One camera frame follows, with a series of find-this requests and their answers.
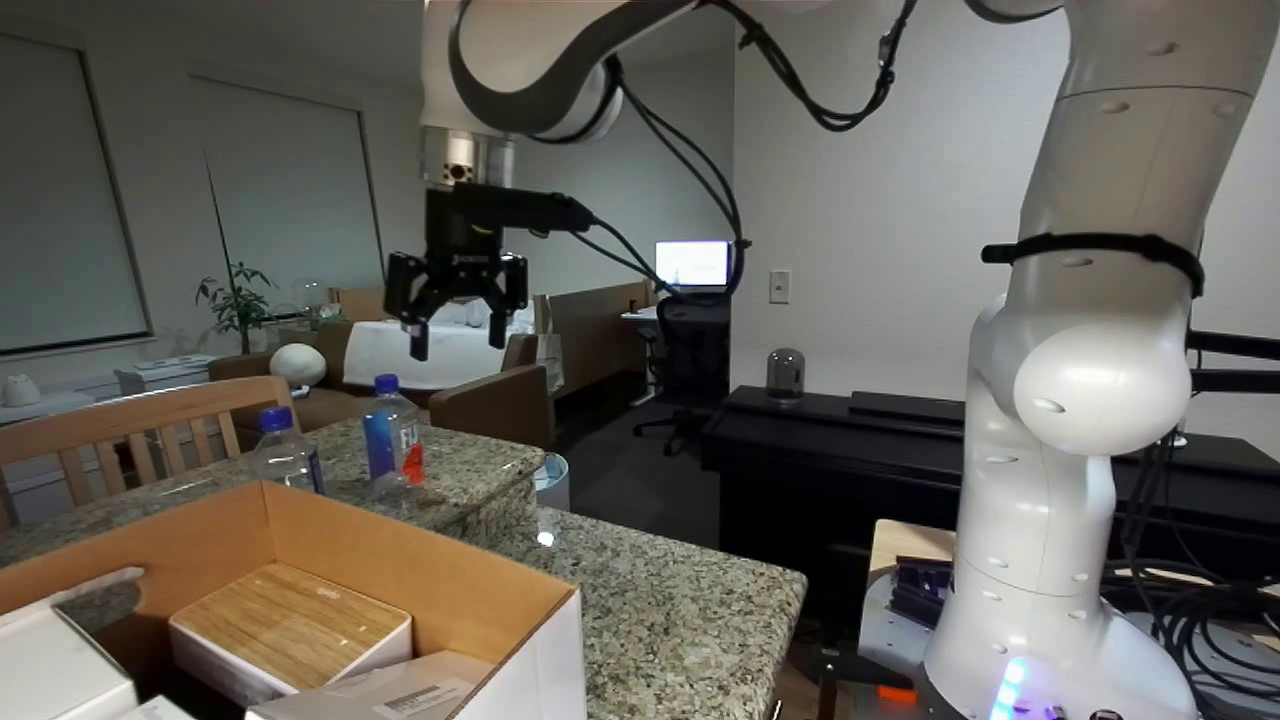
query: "electronic device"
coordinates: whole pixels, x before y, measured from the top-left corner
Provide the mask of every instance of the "electronic device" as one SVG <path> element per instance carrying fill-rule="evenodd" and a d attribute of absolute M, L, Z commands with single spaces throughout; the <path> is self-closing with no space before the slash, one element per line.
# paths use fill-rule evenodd
<path fill-rule="evenodd" d="M 654 269 L 675 293 L 721 293 L 730 288 L 730 242 L 658 242 Z"/>

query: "white wall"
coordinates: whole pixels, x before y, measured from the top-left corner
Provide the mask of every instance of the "white wall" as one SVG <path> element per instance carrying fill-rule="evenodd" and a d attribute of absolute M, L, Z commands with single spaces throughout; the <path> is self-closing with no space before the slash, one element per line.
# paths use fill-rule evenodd
<path fill-rule="evenodd" d="M 860 110 L 901 0 L 764 16 L 816 97 Z M 1003 288 L 979 243 L 1018 242 L 1020 202 L 1067 59 L 1064 16 L 986 26 L 922 3 L 891 101 L 847 138 L 819 132 L 755 54 L 737 59 L 737 186 L 755 255 L 737 295 L 731 380 L 764 386 L 772 349 L 809 358 L 814 394 L 959 397 L 974 318 Z M 1280 59 L 1207 216 L 1198 328 L 1280 336 Z M 764 271 L 794 271 L 794 304 Z M 1280 456 L 1280 401 L 1198 401 L 1190 429 Z"/>
<path fill-rule="evenodd" d="M 184 14 L 191 10 L 155 0 L 0 0 L 0 32 L 59 39 L 88 57 L 109 156 L 121 181 L 123 223 L 152 313 L 152 339 L 6 358 L 0 378 L 30 374 L 43 387 L 100 387 L 113 367 L 137 364 L 152 354 L 188 349 L 210 328 L 211 318 L 210 307 L 198 307 L 198 283 L 199 276 L 226 276 L 226 255 L 205 181 L 199 125 L 191 116 L 191 77 L 221 77 L 362 110 L 380 242 L 390 254 L 420 254 L 420 89 L 413 74 L 420 3 L 380 3 L 380 26 L 406 27 L 410 81 L 316 57 L 316 48 L 291 54 L 290 37 L 240 32 L 232 26 L 221 27 L 210 22 L 210 10 L 205 26 L 191 26 Z M 347 45 L 366 39 L 344 37 L 342 16 L 332 16 L 332 26 L 344 39 L 342 54 L 352 54 Z M 6 264 L 23 254 L 15 238 L 6 238 L 6 229 L 0 250 Z"/>
<path fill-rule="evenodd" d="M 731 54 L 704 54 L 628 70 L 640 101 L 687 132 L 730 176 L 731 174 Z M 517 140 L 517 186 L 563 192 L 618 223 L 649 261 L 665 238 L 730 238 L 721 209 L 659 150 L 633 110 L 595 145 Z M 532 293 L 575 293 L 636 280 L 636 271 L 588 254 L 572 238 L 532 242 L 510 234 L 510 250 L 530 255 Z"/>

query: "plastic bottle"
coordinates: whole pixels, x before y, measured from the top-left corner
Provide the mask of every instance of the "plastic bottle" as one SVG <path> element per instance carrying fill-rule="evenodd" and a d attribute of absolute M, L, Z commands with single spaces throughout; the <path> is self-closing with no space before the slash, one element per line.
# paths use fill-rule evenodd
<path fill-rule="evenodd" d="M 532 472 L 532 541 L 557 547 L 560 511 L 569 511 L 569 460 L 560 454 L 546 454 Z"/>
<path fill-rule="evenodd" d="M 291 410 L 265 410 L 255 418 L 255 477 L 285 488 L 325 493 L 316 449 L 291 429 Z"/>
<path fill-rule="evenodd" d="M 372 380 L 366 411 L 366 454 L 372 496 L 390 499 L 427 483 L 423 411 L 401 394 L 401 378 Z"/>

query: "kitchen counter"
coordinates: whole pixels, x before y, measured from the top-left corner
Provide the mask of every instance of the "kitchen counter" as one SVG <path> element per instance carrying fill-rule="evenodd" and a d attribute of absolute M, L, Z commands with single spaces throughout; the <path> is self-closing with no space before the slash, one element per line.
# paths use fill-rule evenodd
<path fill-rule="evenodd" d="M 327 496 L 366 504 L 362 423 L 313 433 Z M 584 591 L 588 713 L 599 720 L 764 718 L 803 600 L 803 578 L 575 511 L 532 508 L 541 449 L 427 429 L 427 496 L 378 508 L 459 538 Z M 253 480 L 253 456 L 23 527 L 0 565 L 133 526 Z"/>

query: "small object on counter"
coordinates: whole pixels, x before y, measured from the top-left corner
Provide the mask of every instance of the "small object on counter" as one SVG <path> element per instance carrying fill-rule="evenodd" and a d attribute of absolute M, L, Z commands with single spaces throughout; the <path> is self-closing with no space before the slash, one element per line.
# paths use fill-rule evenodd
<path fill-rule="evenodd" d="M 291 429 L 291 410 L 265 410 L 255 429 L 255 477 L 325 496 L 322 454 Z"/>
<path fill-rule="evenodd" d="M 891 600 L 890 600 L 891 612 L 938 629 L 947 596 L 953 596 L 953 565 L 947 559 L 924 559 L 924 557 L 896 559 Z"/>
<path fill-rule="evenodd" d="M 410 666 L 372 668 L 342 683 L 255 705 L 250 720 L 447 720 L 483 683 L 494 666 L 433 653 Z"/>

